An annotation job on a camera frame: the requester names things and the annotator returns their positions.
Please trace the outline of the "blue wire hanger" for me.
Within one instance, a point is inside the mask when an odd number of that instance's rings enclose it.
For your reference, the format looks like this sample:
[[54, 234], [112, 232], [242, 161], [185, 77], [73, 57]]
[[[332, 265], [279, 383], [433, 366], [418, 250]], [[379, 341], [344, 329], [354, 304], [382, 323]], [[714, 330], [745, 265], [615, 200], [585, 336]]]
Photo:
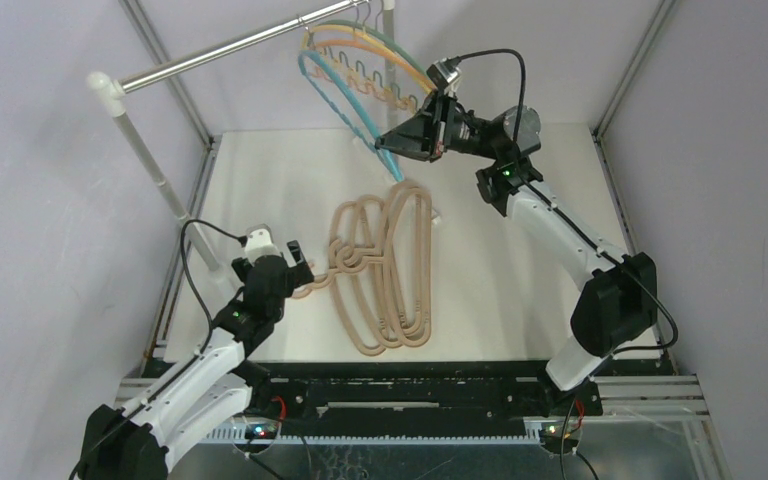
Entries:
[[405, 175], [394, 156], [375, 146], [380, 130], [348, 82], [315, 50], [301, 50], [297, 56], [297, 65], [304, 79], [355, 135], [363, 148], [378, 160], [392, 180], [396, 183], [404, 181]]

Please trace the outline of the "green wire hanger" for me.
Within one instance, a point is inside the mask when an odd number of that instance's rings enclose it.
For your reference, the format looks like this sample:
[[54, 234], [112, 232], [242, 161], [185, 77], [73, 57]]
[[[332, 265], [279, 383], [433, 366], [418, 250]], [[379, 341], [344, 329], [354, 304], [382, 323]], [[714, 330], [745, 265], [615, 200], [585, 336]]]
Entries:
[[364, 81], [364, 88], [361, 89], [362, 93], [366, 94], [367, 90], [365, 88], [371, 86], [373, 82], [376, 82], [386, 92], [395, 92], [394, 87], [385, 85], [385, 80], [379, 75], [378, 71], [374, 72], [374, 76], [368, 76], [365, 73], [365, 65], [360, 60], [351, 66], [343, 51], [340, 51], [340, 56], [335, 57], [331, 51], [331, 48], [334, 46], [354, 48], [377, 55], [386, 62], [402, 68], [425, 93], [434, 89], [425, 71], [407, 51], [390, 36], [376, 29], [364, 27], [359, 22], [348, 20], [324, 21], [309, 28], [303, 37], [301, 45], [302, 50], [315, 50], [320, 53], [330, 62], [331, 66], [337, 68], [339, 73], [342, 73], [351, 80], [351, 85], [355, 85], [357, 80], [362, 78]]

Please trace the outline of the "yellow wire hanger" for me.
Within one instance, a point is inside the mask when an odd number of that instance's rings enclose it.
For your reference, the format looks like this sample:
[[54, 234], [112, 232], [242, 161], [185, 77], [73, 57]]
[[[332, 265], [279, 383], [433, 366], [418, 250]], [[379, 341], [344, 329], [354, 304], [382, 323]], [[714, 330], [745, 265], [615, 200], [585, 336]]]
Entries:
[[402, 110], [417, 100], [398, 83], [397, 70], [422, 93], [433, 89], [418, 61], [391, 36], [359, 21], [326, 20], [310, 26], [302, 37], [301, 49], [317, 53], [351, 89]]

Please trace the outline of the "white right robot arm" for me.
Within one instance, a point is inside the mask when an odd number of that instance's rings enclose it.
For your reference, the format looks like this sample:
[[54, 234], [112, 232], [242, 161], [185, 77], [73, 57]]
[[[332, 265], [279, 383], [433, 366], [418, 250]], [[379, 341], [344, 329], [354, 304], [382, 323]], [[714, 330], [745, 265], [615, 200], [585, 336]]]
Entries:
[[552, 416], [578, 400], [576, 388], [613, 355], [636, 350], [636, 340], [658, 320], [654, 261], [630, 255], [577, 219], [532, 165], [541, 147], [538, 113], [517, 105], [493, 119], [434, 91], [419, 110], [379, 135], [378, 150], [423, 162], [454, 151], [491, 160], [476, 173], [482, 200], [547, 248], [579, 290], [571, 335], [546, 364], [538, 402]]

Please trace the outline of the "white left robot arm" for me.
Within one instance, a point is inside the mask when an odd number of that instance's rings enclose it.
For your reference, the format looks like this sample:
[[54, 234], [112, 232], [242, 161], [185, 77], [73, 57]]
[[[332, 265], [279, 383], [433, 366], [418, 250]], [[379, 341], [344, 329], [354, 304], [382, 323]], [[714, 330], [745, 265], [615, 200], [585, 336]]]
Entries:
[[270, 409], [269, 373], [249, 358], [274, 333], [287, 299], [314, 280], [298, 241], [287, 248], [265, 228], [246, 235], [232, 263], [242, 286], [212, 317], [208, 339], [121, 406], [102, 404], [89, 416], [70, 478], [165, 479], [227, 419]]

